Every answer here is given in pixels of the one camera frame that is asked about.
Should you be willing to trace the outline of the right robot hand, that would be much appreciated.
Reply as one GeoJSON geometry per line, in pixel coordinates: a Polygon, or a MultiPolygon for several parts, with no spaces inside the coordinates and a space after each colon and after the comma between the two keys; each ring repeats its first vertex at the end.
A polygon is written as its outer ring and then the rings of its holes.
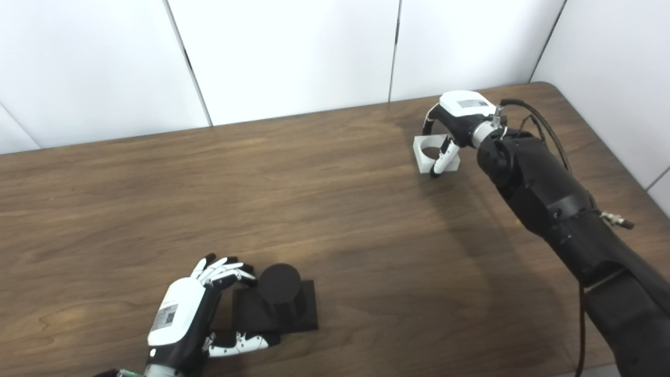
{"type": "Polygon", "coordinates": [[[439,145],[437,160],[428,171],[433,178],[448,170],[461,149],[477,149],[485,138],[502,129],[501,109],[474,91],[443,93],[426,113],[421,135],[430,136],[435,122],[440,122],[448,133],[439,145]]]}

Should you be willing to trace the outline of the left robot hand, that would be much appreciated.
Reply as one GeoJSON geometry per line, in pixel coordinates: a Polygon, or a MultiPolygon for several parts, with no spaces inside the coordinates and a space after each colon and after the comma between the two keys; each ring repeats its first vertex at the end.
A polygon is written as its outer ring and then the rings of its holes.
{"type": "Polygon", "coordinates": [[[258,281],[253,267],[235,257],[209,253],[191,274],[170,284],[148,334],[146,376],[194,376],[211,358],[231,357],[277,346],[273,332],[214,331],[223,291],[258,281]]]}

